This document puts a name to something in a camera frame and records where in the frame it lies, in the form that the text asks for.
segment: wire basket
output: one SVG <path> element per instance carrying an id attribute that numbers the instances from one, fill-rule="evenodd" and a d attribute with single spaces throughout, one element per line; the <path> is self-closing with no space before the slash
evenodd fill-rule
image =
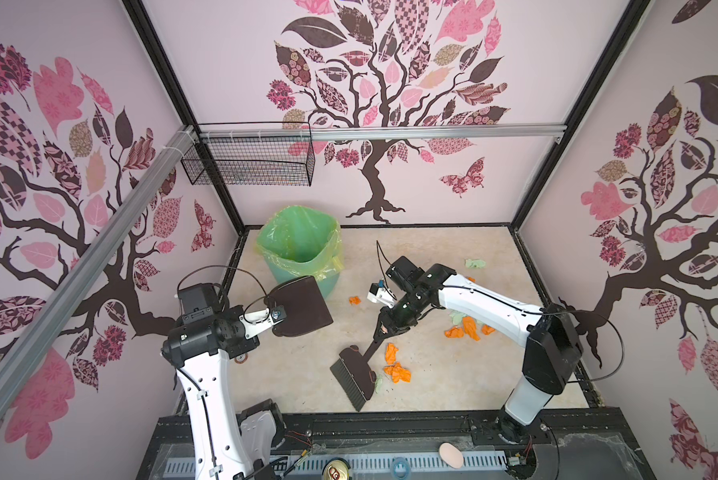
<path id="1" fill-rule="evenodd" d="M 308 123 L 251 123 L 284 128 L 210 132 L 200 138 L 182 159 L 191 184 L 310 187 L 316 157 Z"/>

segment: wallpaper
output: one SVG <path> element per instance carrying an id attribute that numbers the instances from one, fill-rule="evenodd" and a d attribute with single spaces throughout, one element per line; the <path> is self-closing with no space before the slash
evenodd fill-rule
<path id="1" fill-rule="evenodd" d="M 120 31 L 70 50 L 70 28 L 36 42 L 3 21 L 9 8 L 0 6 L 0 359 L 179 127 L 121 5 L 39 9 L 50 25 L 68 14 Z M 117 44 L 119 62 L 106 63 L 98 52 Z M 214 192 L 172 169 L 0 421 L 0 478 L 5 462 L 9 478 L 134 475 L 177 398 L 159 356 L 178 314 L 174 288 L 196 264 L 227 261 L 234 240 Z M 134 393 L 133 382 L 144 388 Z M 138 433 L 113 442 L 114 428 Z"/>
<path id="2" fill-rule="evenodd" d="M 281 122 L 286 128 L 563 122 L 623 5 L 584 7 L 589 43 L 560 58 L 554 73 L 543 70 L 541 49 L 528 48 L 541 36 L 567 44 L 578 17 L 556 22 L 553 8 L 554 20 L 543 22 L 501 0 L 255 2 L 234 7 L 230 27 L 222 29 L 212 19 L 225 16 L 229 6 L 222 2 L 195 5 L 202 12 L 196 18 L 179 2 L 149 9 L 200 120 L 279 122 L 233 127 L 243 129 Z M 254 31 L 251 18 L 260 19 Z M 181 36 L 191 32 L 202 48 L 186 49 L 175 34 L 178 20 Z M 546 93 L 538 92 L 537 72 Z M 249 224 L 296 203 L 324 207 L 345 224 L 509 221 L 551 142 L 317 141 L 311 187 L 230 192 Z M 289 153 L 306 148 L 296 142 Z"/>
<path id="3" fill-rule="evenodd" d="M 522 235 L 559 301 L 599 314 L 576 315 L 592 376 L 618 364 L 605 319 L 622 331 L 598 386 L 658 478 L 718 478 L 718 0 L 655 6 L 579 137 Z"/>

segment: beige floor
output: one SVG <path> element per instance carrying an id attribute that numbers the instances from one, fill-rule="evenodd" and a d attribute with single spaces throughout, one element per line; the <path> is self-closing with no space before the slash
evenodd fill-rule
<path id="1" fill-rule="evenodd" d="M 230 390 L 238 411 L 266 398 L 277 402 L 282 412 L 353 411 L 330 366 L 346 346 L 356 344 L 364 351 L 372 341 L 380 308 L 366 300 L 366 293 L 380 278 L 375 239 L 392 262 L 406 255 L 424 270 L 431 264 L 444 264 L 495 292 L 539 304 L 507 228 L 353 228 L 342 234 L 346 269 L 327 299 L 334 323 L 296 338 L 279 338 L 270 331 L 261 334 L 260 346 L 230 371 Z M 269 289 L 275 281 L 254 251 L 257 236 L 257 230 L 250 232 L 239 267 L 257 275 Z M 466 269 L 466 258 L 484 259 L 487 266 Z M 258 296 L 260 288 L 247 275 L 234 277 L 231 305 L 246 305 Z M 351 296 L 363 299 L 362 303 L 352 306 Z M 363 411 L 500 408 L 521 375 L 523 349 L 499 332 L 481 336 L 479 342 L 467 336 L 444 337 L 443 332 L 451 327 L 449 311 L 435 310 L 411 331 L 391 340 L 399 347 L 397 361 L 412 372 L 411 383 L 393 384 L 382 373 L 385 346 L 381 347 L 370 366 L 384 380 Z M 587 406 L 575 384 L 548 404 L 548 408 Z"/>

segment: green trash bin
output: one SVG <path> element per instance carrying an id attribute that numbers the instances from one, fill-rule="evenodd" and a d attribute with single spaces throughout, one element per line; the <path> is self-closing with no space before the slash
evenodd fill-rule
<path id="1" fill-rule="evenodd" d="M 344 268 L 340 224 L 307 206 L 288 206 L 271 217 L 260 229 L 255 249 L 278 283 L 312 275 L 324 298 Z"/>

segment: blue ring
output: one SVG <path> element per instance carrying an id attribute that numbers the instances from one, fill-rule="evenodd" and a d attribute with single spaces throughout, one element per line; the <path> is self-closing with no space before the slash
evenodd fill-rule
<path id="1" fill-rule="evenodd" d="M 396 466 L 404 467 L 404 473 L 401 476 L 399 476 L 399 474 L 396 473 Z M 407 460 L 405 460 L 402 457 L 398 457 L 393 460 L 393 465 L 391 466 L 391 475 L 394 478 L 398 478 L 399 480 L 407 480 L 411 474 L 412 474 L 412 467 L 410 466 L 410 463 Z"/>

